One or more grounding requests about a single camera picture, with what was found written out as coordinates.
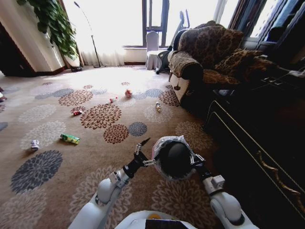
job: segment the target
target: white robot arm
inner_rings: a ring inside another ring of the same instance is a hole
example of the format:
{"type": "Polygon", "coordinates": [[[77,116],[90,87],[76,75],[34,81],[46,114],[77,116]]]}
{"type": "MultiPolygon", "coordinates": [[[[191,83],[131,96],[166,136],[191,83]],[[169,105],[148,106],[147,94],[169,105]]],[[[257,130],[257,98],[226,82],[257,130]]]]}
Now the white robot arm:
{"type": "MultiPolygon", "coordinates": [[[[122,189],[133,178],[140,167],[147,167],[155,164],[155,160],[148,160],[141,152],[141,145],[137,144],[134,159],[122,169],[113,172],[109,178],[104,179],[98,185],[98,190],[91,200],[80,210],[69,229],[103,229],[110,213],[122,189]]],[[[205,160],[199,155],[191,155],[192,168],[201,176],[205,190],[211,198],[211,207],[226,229],[258,229],[242,210],[238,200],[223,191],[224,179],[221,175],[213,177],[204,167],[205,160]]],[[[124,219],[118,228],[143,229],[145,220],[150,211],[132,213],[124,219]]],[[[193,229],[187,222],[182,222],[187,228],[193,229]]]]}

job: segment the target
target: patterned carpet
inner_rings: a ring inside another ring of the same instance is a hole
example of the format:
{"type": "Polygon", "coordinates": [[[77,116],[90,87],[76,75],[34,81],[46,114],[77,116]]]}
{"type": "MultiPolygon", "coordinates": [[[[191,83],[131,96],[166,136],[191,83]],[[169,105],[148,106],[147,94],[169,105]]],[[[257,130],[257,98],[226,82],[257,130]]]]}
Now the patterned carpet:
{"type": "MultiPolygon", "coordinates": [[[[130,162],[135,144],[148,137],[142,149],[148,158],[160,137],[184,135],[213,171],[216,143],[201,131],[202,120],[180,107],[167,79],[144,66],[0,77],[8,98],[0,103],[0,228],[67,228],[99,182],[130,162]],[[124,96],[127,88],[133,91],[130,99],[124,96]],[[106,105],[115,96],[118,100],[106,105]],[[84,113],[73,116],[80,108],[84,113]],[[61,141],[61,133],[79,137],[80,144],[61,141]],[[34,139],[40,149],[32,153],[34,139]]],[[[197,228],[219,224],[196,174],[169,182],[149,167],[124,189],[106,228],[132,212],[152,209],[197,228]]]]}

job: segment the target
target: potted plant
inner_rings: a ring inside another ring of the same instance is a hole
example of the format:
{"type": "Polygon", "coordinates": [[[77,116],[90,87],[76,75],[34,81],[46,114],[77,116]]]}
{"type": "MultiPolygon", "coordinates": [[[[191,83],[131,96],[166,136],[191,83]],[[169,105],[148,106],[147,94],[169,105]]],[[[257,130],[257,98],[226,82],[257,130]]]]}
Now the potted plant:
{"type": "Polygon", "coordinates": [[[71,28],[66,12],[57,0],[17,0],[19,5],[29,3],[39,19],[38,30],[50,33],[51,44],[56,44],[72,67],[80,66],[76,52],[75,31],[71,28]]]}

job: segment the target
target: sofa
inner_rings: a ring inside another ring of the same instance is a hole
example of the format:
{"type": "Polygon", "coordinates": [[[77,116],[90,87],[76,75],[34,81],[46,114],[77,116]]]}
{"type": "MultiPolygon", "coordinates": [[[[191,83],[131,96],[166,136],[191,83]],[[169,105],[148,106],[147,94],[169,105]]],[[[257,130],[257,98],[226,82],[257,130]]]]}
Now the sofa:
{"type": "Polygon", "coordinates": [[[182,106],[213,89],[234,89],[264,77],[276,64],[261,51],[240,49],[241,31],[210,21],[184,32],[169,60],[169,82],[182,106]]]}

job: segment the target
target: brass handle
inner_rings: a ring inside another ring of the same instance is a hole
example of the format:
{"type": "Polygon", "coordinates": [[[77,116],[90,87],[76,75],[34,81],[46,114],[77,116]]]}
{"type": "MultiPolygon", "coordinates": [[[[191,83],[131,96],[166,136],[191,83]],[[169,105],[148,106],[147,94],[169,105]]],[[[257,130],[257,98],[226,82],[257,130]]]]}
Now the brass handle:
{"type": "Polygon", "coordinates": [[[275,176],[275,179],[276,181],[282,186],[282,188],[286,189],[287,191],[291,192],[291,194],[295,197],[296,199],[296,202],[297,202],[297,205],[298,207],[301,209],[301,211],[303,213],[305,213],[305,207],[303,206],[303,203],[301,201],[301,193],[286,186],[280,179],[279,175],[278,175],[278,169],[277,168],[273,168],[269,165],[266,164],[266,162],[263,161],[263,158],[262,158],[262,152],[260,150],[257,151],[257,155],[258,155],[258,158],[259,158],[259,161],[260,163],[267,169],[271,170],[273,173],[274,173],[274,176],[275,176]]]}

